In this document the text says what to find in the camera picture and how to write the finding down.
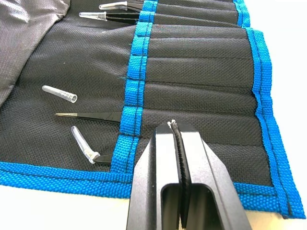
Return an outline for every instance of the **blue edge trim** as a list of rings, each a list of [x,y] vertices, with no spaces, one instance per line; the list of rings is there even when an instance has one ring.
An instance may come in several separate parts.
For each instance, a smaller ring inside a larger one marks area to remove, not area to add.
[[[238,25],[246,27],[254,59],[253,93],[258,102],[264,147],[268,153],[274,187],[234,183],[245,209],[277,212],[286,218],[305,218],[298,191],[276,121],[273,117],[272,64],[262,32],[248,28],[249,13],[243,0],[234,0]],[[136,26],[128,65],[125,105],[120,135],[114,149],[110,172],[87,172],[28,164],[0,162],[0,184],[14,187],[129,198],[133,178],[134,156],[142,123],[143,92],[149,38],[154,22],[156,0],[145,0]]]

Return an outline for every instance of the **gray nylon fabric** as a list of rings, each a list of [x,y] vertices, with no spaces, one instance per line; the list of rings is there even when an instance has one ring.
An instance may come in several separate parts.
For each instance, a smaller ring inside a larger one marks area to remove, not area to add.
[[[18,81],[0,108],[0,161],[109,171],[107,165],[88,162],[70,127],[77,126],[92,149],[105,155],[114,150],[119,125],[54,116],[122,111],[136,26],[78,16],[96,12],[103,3],[110,1],[71,0],[67,15],[36,41],[21,74],[15,73]],[[135,162],[155,127],[177,119],[199,130],[233,181],[272,185],[251,91],[250,44],[236,24],[234,3],[160,0],[157,12]],[[75,93],[78,100],[72,104],[43,92],[43,85]]]
[[[69,6],[70,0],[0,1],[0,106],[39,41]]]

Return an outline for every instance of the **clear plastic tip cover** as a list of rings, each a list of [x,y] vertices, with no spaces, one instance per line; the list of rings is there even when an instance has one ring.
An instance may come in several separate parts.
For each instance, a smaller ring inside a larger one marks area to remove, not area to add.
[[[86,158],[89,160],[90,163],[94,164],[94,159],[96,157],[99,157],[100,154],[98,152],[94,152],[91,147],[87,144],[86,140],[78,130],[76,126],[71,127],[71,132],[73,136],[75,137],[79,147],[81,148],[83,154],[86,156]]]
[[[80,12],[79,16],[82,18],[91,18],[96,20],[107,21],[106,12]]]
[[[119,1],[114,3],[102,4],[99,6],[101,10],[127,10],[127,1]]]
[[[53,88],[53,87],[50,87],[50,86],[47,86],[47,85],[44,85],[42,87],[43,91],[45,92],[48,92],[48,93],[51,93],[53,95],[56,95],[58,97],[61,97],[71,103],[75,103],[77,101],[77,95],[76,94],[73,94],[73,93],[70,93],[70,92],[66,92],[66,91],[63,91],[63,90],[59,90],[59,89],[56,89],[56,88]]]

